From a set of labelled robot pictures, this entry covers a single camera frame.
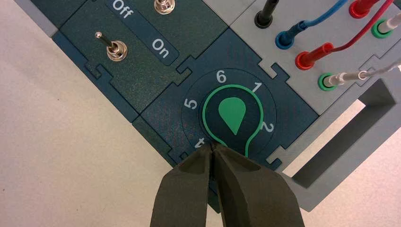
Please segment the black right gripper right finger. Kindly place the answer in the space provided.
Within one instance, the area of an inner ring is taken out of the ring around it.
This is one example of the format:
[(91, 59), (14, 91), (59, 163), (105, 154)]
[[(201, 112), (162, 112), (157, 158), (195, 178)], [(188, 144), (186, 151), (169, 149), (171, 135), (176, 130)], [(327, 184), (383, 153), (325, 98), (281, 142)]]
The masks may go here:
[(284, 178), (223, 145), (213, 145), (214, 177), (225, 227), (303, 227)]

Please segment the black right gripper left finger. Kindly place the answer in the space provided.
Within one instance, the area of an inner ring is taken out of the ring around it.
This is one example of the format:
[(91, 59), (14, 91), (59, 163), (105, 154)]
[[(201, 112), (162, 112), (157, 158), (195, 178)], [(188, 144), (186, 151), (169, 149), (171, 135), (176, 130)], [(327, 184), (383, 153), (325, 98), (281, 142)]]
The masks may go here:
[(162, 178), (150, 226), (206, 225), (211, 158), (211, 145), (204, 144)]

